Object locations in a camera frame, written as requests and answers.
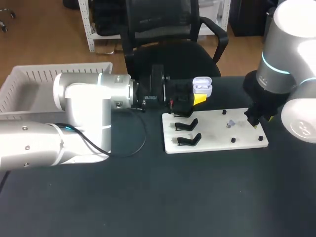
black clip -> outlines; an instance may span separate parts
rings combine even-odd
[[[193,131],[193,129],[197,126],[197,124],[198,124],[197,118],[195,118],[190,125],[184,124],[181,122],[175,123],[177,131]]]
[[[201,140],[201,138],[202,138],[202,135],[200,133],[198,133],[196,135],[196,137],[193,138],[192,140],[188,139],[188,138],[184,138],[184,137],[178,137],[177,141],[178,141],[179,146],[191,146],[191,147],[194,147]]]

metal bolt head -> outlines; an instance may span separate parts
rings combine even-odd
[[[120,108],[120,107],[122,107],[122,103],[121,103],[121,102],[116,102],[116,103],[115,103],[115,106],[116,106],[117,108]]]

white plastic basket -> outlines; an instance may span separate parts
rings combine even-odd
[[[61,113],[53,99],[53,82],[59,73],[108,73],[112,63],[82,63],[16,66],[0,89],[0,120],[33,120],[35,115],[48,122]]]

chair wheel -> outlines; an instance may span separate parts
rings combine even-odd
[[[10,13],[10,15],[11,15],[11,17],[12,17],[12,19],[15,19],[15,13],[12,11],[11,13]]]

chair armrest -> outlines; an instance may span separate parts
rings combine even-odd
[[[228,44],[227,32],[220,28],[218,25],[216,25],[215,22],[206,17],[200,17],[200,26],[202,25],[202,23],[204,23],[217,36],[218,45],[213,57],[213,61],[217,63]]]
[[[133,46],[132,46],[132,44],[130,42],[130,38],[128,36],[128,28],[127,27],[121,27],[120,39],[121,39],[121,43],[122,43],[127,73],[132,77],[132,79],[135,79],[134,78],[135,77],[134,52],[133,52]]]

